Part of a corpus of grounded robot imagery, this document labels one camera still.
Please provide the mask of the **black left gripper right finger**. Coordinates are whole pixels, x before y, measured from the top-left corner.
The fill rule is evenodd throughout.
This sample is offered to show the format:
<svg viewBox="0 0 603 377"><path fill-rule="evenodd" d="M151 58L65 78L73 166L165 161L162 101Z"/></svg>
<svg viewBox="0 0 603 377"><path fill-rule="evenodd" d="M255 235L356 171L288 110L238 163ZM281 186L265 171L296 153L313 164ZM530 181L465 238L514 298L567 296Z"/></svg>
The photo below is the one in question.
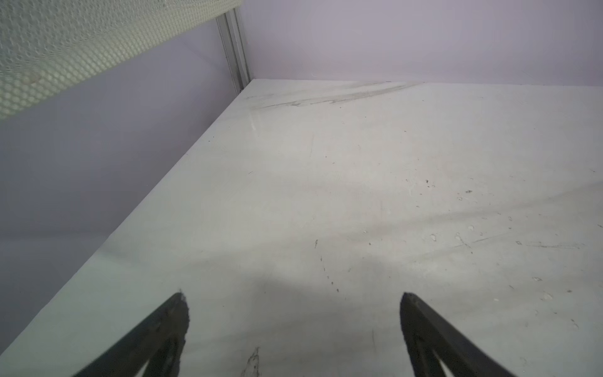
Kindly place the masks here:
<svg viewBox="0 0 603 377"><path fill-rule="evenodd" d="M418 295L405 292L400 326L416 376L512 376Z"/></svg>

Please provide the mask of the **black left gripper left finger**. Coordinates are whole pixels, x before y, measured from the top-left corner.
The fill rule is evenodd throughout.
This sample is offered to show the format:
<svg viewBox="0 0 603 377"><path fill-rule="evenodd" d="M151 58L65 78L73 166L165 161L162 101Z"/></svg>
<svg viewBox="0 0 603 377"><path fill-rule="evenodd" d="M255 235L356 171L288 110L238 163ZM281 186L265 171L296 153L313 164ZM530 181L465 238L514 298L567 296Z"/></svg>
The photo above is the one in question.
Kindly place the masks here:
<svg viewBox="0 0 603 377"><path fill-rule="evenodd" d="M185 295L177 292L77 376L177 376L190 323Z"/></svg>

